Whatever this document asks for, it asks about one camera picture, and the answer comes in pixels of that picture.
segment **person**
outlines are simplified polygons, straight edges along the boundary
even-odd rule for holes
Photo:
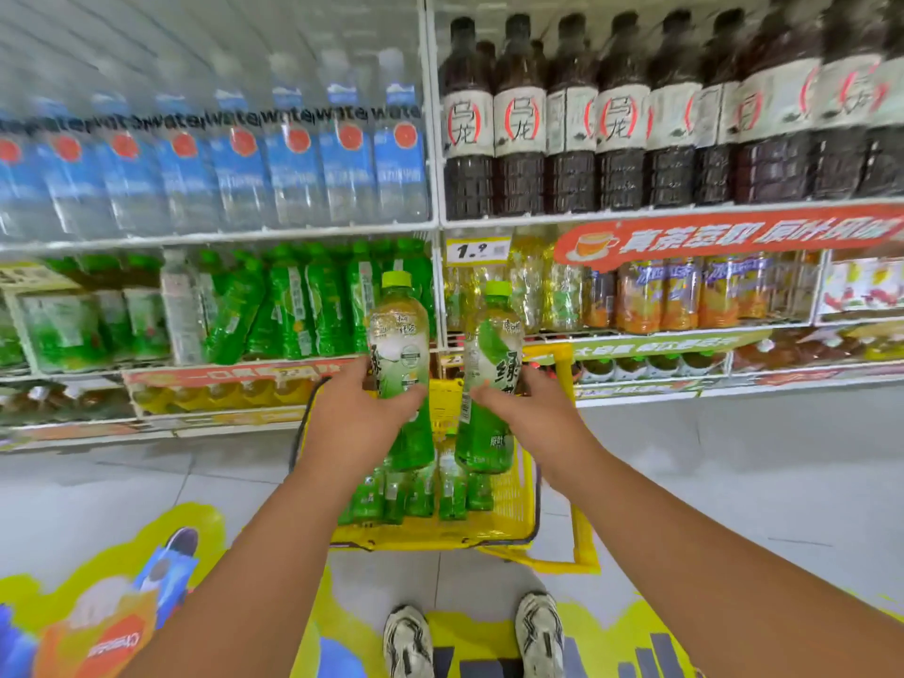
[[[427,394],[414,386],[396,398],[372,398],[363,390],[367,369],[362,357],[320,389],[295,471],[122,678],[288,676],[339,515]],[[706,675],[900,674],[904,625],[674,497],[606,451],[558,383],[531,367],[522,377],[529,395],[482,386],[472,397],[508,422],[549,483],[587,515]],[[554,603],[531,599],[531,646],[527,624],[515,626],[525,675],[559,678]],[[432,675],[428,640],[417,610],[403,607],[390,617],[384,645],[390,659],[397,655],[392,678]]]

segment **white bottle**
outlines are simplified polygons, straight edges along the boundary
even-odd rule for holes
[[[340,226],[379,223],[369,111],[343,50],[321,52],[320,77],[331,111],[320,134],[330,216]]]
[[[204,309],[194,269],[186,262],[186,250],[164,250],[160,269],[160,294],[176,364],[204,363]]]
[[[30,95],[40,168],[63,230],[76,239],[119,237],[90,120],[70,110],[68,104],[77,104],[77,96],[68,90],[60,68],[38,61],[35,75]]]
[[[163,124],[157,126],[157,160],[175,231],[216,233],[223,225],[220,186],[203,110],[198,113],[200,101],[189,92],[188,67],[179,58],[159,59],[157,67],[163,78],[162,89],[154,95],[163,114]]]
[[[269,57],[275,118],[264,119],[266,158],[282,227],[329,225],[315,113],[305,109],[299,63],[286,52]]]
[[[154,135],[140,117],[133,118],[137,85],[114,60],[102,58],[97,70],[107,79],[91,103],[101,127],[97,159],[107,185],[113,216],[124,235],[155,238],[170,235],[173,225],[164,197]]]
[[[22,84],[18,72],[0,76],[4,99],[0,103],[0,232],[12,242],[65,240],[60,219],[41,175],[37,142],[30,135],[26,110],[13,96]]]
[[[379,216],[383,221],[418,222],[429,216],[424,172],[423,120],[412,83],[405,82],[405,57],[398,48],[379,53],[379,84],[385,104],[373,135]]]
[[[273,188],[261,141],[260,115],[249,109],[242,65],[234,56],[212,55],[219,112],[213,115],[210,150],[229,230],[276,227]]]

